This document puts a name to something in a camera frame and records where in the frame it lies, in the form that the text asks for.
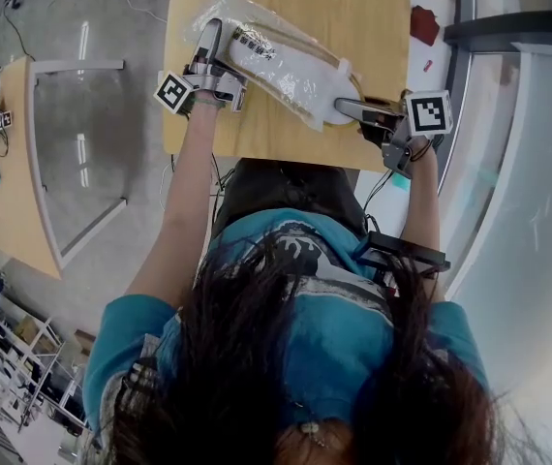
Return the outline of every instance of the white object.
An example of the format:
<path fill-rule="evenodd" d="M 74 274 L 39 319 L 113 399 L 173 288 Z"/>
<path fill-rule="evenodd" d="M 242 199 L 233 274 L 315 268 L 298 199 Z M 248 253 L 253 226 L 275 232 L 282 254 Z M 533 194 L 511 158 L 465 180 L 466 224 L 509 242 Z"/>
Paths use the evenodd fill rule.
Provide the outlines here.
<path fill-rule="evenodd" d="M 453 120 L 448 91 L 419 91 L 405 97 L 412 136 L 449 135 Z"/>
<path fill-rule="evenodd" d="M 323 122 L 352 122 L 334 108 L 337 98 L 361 100 L 350 80 L 349 62 L 341 60 L 334 67 L 313 54 L 313 48 L 300 45 L 307 52 L 293 44 L 278 43 L 268 31 L 249 25 L 246 31 L 233 34 L 225 60 L 298 114 L 306 112 L 307 124 L 317 131 Z"/>
<path fill-rule="evenodd" d="M 216 57 L 282 102 L 309 127 L 321 131 L 323 122 L 352 122 L 333 106 L 339 96 L 360 99 L 358 78 L 347 60 L 251 0 L 208 0 L 185 29 L 184 40 L 195 46 L 212 18 L 222 21 Z"/>

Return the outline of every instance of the woman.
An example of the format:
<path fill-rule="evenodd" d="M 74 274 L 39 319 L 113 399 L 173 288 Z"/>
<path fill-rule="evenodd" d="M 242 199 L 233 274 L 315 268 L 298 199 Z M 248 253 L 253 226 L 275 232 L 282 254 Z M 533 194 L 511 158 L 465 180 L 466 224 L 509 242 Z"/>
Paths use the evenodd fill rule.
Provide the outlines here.
<path fill-rule="evenodd" d="M 196 94 L 160 234 L 102 320 L 84 402 L 108 460 L 493 461 L 464 311 L 406 257 L 396 289 L 351 259 L 364 215 L 342 170 L 241 161 L 197 272 L 220 107 Z M 435 152 L 412 171 L 402 237 L 439 250 Z"/>

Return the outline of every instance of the gray floor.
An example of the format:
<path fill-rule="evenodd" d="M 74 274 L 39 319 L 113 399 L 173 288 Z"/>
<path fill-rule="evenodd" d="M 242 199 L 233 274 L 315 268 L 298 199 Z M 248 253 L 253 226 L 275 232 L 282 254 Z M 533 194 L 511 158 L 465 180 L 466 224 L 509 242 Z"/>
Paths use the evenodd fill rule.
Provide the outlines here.
<path fill-rule="evenodd" d="M 169 0 L 131 1 L 167 16 Z M 55 316 L 64 332 L 95 333 L 105 305 L 128 286 L 161 222 L 160 185 L 169 155 L 162 146 L 161 108 L 152 94 L 162 69 L 166 26 L 133 11 L 126 0 L 23 0 L 7 13 L 38 60 L 77 59 L 88 27 L 85 58 L 126 61 L 119 73 L 43 77 L 35 112 L 42 178 L 60 245 L 112 199 L 124 196 L 128 207 L 70 262 L 62 281 L 15 260 L 4 266 L 13 292 L 27 306 Z M 0 66 L 22 54 L 17 35 L 0 15 Z M 83 164 L 78 135 L 85 139 Z M 232 162 L 220 160 L 221 171 Z M 165 176 L 166 192 L 169 170 Z M 0 255 L 0 265 L 5 260 Z"/>

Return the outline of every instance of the red object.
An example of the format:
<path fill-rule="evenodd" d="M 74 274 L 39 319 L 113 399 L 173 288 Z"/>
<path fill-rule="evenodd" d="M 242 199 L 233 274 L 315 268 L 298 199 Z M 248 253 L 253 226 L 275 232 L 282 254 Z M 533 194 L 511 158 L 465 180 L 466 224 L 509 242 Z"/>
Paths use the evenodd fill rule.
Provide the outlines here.
<path fill-rule="evenodd" d="M 435 21 L 433 12 L 416 5 L 410 18 L 410 34 L 432 47 L 440 33 L 440 25 Z"/>

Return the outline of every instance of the wooden desk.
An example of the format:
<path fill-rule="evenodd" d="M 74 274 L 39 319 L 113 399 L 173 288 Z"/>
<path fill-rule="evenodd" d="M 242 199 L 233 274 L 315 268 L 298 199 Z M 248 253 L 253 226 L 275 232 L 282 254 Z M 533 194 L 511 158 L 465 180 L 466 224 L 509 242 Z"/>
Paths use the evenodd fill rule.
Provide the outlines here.
<path fill-rule="evenodd" d="M 55 278 L 61 277 L 65 264 L 126 206 L 126 201 L 119 199 L 67 247 L 59 249 L 47 214 L 35 145 L 36 74 L 86 69 L 123 69 L 123 61 L 32 62 L 23 57 L 0 73 L 0 106 L 14 117 L 7 129 L 9 153 L 0 157 L 0 250 Z"/>
<path fill-rule="evenodd" d="M 170 0 L 165 71 L 178 74 L 196 44 L 182 40 L 183 29 L 205 0 Z M 409 56 L 410 0 L 254 0 L 319 40 L 362 74 L 367 97 L 398 100 L 405 88 Z M 163 109 L 164 147 L 178 153 L 187 121 Z M 223 110 L 214 153 L 222 156 L 308 162 L 383 171 L 379 148 L 353 125 L 345 129 L 308 128 L 254 84 L 243 110 Z"/>

